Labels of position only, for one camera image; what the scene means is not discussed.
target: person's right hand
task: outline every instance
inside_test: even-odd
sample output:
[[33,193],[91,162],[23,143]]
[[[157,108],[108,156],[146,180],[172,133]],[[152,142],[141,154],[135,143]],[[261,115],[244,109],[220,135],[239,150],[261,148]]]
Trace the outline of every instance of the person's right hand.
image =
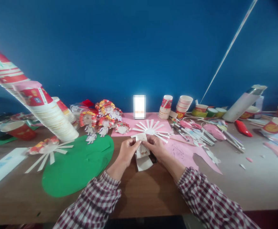
[[142,144],[153,152],[160,163],[162,163],[166,156],[170,156],[170,153],[166,150],[160,138],[155,135],[148,135],[147,140],[147,142],[142,141]]

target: paper sun craft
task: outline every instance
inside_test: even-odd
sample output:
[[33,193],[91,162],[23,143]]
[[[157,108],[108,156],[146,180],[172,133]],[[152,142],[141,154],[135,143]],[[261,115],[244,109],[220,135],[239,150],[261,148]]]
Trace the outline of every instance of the paper sun craft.
[[159,124],[159,121],[157,121],[156,124],[153,126],[154,119],[152,119],[151,121],[147,119],[146,120],[147,126],[145,126],[142,122],[139,122],[139,123],[136,124],[136,126],[138,126],[141,129],[133,128],[133,130],[140,131],[140,132],[145,132],[148,135],[155,135],[155,136],[159,137],[161,140],[163,140],[165,143],[168,143],[168,141],[165,140],[163,137],[166,137],[166,138],[170,138],[170,137],[167,136],[167,135],[164,135],[163,133],[165,133],[165,134],[169,134],[169,133],[168,132],[163,132],[163,131],[157,131],[158,129],[163,127],[164,124],[161,124],[161,125],[157,126]]
[[68,146],[64,146],[64,145],[71,142],[74,142],[74,140],[64,142],[59,145],[59,139],[56,136],[54,136],[52,138],[47,138],[43,142],[40,142],[36,146],[30,148],[29,154],[31,155],[42,154],[42,156],[25,173],[29,173],[32,169],[34,169],[35,166],[38,165],[38,163],[41,162],[41,160],[43,160],[37,170],[37,171],[41,171],[44,168],[49,156],[50,156],[50,165],[52,165],[55,162],[54,152],[66,154],[68,151],[63,150],[63,148],[72,148],[73,145],[68,145]]

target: red object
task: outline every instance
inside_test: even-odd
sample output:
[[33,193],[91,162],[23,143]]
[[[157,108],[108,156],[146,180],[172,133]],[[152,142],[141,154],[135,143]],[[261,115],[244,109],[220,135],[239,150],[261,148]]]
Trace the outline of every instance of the red object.
[[32,130],[24,121],[8,123],[1,128],[1,131],[24,141],[29,141],[36,136],[36,132]]
[[247,137],[252,137],[253,135],[247,130],[247,127],[245,126],[245,124],[239,120],[235,121],[235,125],[238,129],[238,131],[241,134],[246,135]]

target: white paper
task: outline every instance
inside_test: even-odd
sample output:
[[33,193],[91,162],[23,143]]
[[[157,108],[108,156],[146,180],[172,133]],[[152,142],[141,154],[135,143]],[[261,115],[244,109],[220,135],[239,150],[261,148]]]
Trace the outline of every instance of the white paper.
[[148,156],[142,157],[142,158],[136,158],[138,172],[144,171],[152,167],[153,162]]
[[0,181],[27,157],[27,150],[28,148],[16,148],[0,160]]
[[[144,141],[147,142],[146,134],[141,133],[136,135],[136,141]],[[149,149],[145,148],[145,146],[141,143],[136,152],[136,158],[142,158],[150,155]]]

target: person's left hand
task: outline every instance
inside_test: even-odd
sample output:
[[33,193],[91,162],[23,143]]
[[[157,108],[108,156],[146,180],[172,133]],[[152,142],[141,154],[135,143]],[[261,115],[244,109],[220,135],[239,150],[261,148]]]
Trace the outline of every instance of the person's left hand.
[[135,151],[140,146],[140,143],[141,141],[136,142],[135,138],[129,138],[123,141],[117,161],[123,163],[124,165],[126,165],[126,167],[128,167]]

